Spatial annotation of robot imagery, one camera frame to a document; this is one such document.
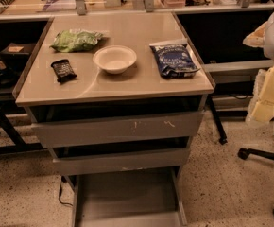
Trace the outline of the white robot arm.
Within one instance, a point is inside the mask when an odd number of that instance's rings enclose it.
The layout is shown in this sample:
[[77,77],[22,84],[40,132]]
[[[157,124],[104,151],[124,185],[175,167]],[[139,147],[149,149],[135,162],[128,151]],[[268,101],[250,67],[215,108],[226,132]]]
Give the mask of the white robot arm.
[[[264,55],[274,61],[274,12],[266,22],[250,33],[243,44],[260,47]],[[263,125],[274,117],[274,65],[268,70],[260,69],[253,88],[253,98],[248,105],[246,122]]]

